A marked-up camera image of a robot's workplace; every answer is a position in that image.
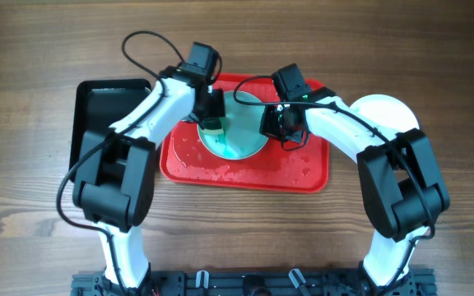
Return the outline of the white plate green smear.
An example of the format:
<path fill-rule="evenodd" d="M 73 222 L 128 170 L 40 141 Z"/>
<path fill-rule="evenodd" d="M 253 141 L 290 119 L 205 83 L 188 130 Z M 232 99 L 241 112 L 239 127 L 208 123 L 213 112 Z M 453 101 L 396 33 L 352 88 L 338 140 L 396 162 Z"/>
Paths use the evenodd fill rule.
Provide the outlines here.
<path fill-rule="evenodd" d="M 378 125 L 398 132 L 420 128 L 412 110 L 401 100 L 390 95 L 366 95 L 355 101 L 350 108 Z"/>

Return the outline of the green yellow sponge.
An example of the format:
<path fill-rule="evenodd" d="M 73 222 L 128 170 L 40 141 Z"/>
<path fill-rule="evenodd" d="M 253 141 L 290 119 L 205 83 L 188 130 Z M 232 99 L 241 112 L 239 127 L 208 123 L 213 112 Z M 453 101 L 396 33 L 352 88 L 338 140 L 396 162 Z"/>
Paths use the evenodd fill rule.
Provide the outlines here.
<path fill-rule="evenodd" d="M 220 118 L 206 118 L 202 121 L 200 128 L 203 134 L 211 136 L 220 135 L 225 132 Z"/>

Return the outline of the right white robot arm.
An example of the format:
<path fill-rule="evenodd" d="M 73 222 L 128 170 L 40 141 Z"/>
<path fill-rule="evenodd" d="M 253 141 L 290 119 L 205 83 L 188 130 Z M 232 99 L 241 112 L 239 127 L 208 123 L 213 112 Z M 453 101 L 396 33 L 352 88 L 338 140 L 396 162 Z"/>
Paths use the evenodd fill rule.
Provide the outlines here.
<path fill-rule="evenodd" d="M 430 141 L 411 110 L 386 95 L 347 106 L 327 87 L 316 90 L 296 64 L 270 76 L 278 102 L 264 109 L 260 133 L 281 143 L 321 137 L 355 161 L 374 236 L 361 269 L 374 292 L 405 277 L 416 245 L 435 235 L 450 201 Z"/>

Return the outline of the blue plate green smear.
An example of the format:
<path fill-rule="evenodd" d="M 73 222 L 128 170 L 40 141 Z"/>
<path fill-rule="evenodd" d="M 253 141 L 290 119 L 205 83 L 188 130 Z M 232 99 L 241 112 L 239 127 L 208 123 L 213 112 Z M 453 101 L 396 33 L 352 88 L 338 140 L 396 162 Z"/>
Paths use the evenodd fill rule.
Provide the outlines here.
<path fill-rule="evenodd" d="M 259 132 L 263 109 L 236 102 L 232 90 L 224 93 L 224 99 L 223 132 L 210 135 L 199 127 L 201 143 L 212 154 L 226 160 L 243 160 L 257 154 L 267 143 L 267 138 Z"/>

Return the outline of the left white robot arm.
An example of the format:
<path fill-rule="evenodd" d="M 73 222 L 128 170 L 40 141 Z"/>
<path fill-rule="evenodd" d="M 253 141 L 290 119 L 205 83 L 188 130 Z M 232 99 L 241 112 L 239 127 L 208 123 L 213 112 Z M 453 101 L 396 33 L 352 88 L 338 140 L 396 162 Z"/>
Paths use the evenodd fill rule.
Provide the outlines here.
<path fill-rule="evenodd" d="M 149 280 L 140 225 L 154 194 L 156 151 L 181 121 L 222 130 L 225 103 L 213 89 L 220 54 L 194 43 L 189 57 L 144 79 L 84 81 L 77 88 L 68 180 L 72 200 L 99 232 L 101 290 L 134 295 Z"/>

